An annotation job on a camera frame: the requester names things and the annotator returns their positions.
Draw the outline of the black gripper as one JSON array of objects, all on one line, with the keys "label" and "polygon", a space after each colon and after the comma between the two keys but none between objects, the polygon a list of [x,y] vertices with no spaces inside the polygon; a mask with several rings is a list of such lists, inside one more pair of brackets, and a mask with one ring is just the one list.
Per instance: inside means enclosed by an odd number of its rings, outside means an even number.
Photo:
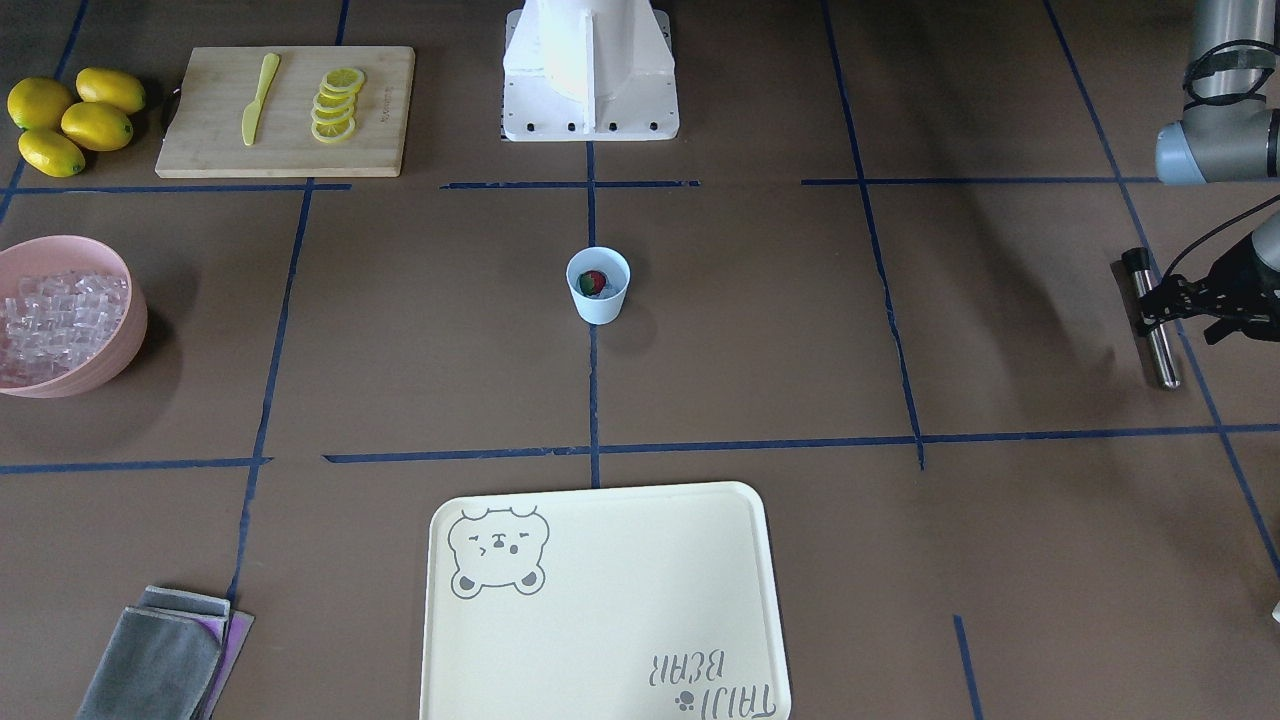
[{"label": "black gripper", "polygon": [[1279,342],[1279,241],[1276,232],[1252,232],[1230,247],[1202,279],[1165,278],[1140,296],[1140,336],[1169,322],[1215,316],[1204,342],[1239,333]]}]

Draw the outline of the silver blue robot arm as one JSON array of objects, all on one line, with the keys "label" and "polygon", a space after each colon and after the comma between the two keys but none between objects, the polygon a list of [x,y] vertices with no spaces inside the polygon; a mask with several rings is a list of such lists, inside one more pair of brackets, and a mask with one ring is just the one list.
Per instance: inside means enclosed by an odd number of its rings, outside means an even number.
[{"label": "silver blue robot arm", "polygon": [[[1277,3],[1199,1],[1190,60],[1183,78],[1181,118],[1160,129],[1155,146],[1158,181],[1170,186],[1228,181],[1275,181],[1277,109],[1265,86],[1277,73]],[[1171,261],[1164,279],[1139,300],[1138,334],[1166,322],[1211,316],[1204,341],[1233,333],[1277,341],[1277,217],[1270,217],[1217,259],[1207,275],[1189,281]]]}]

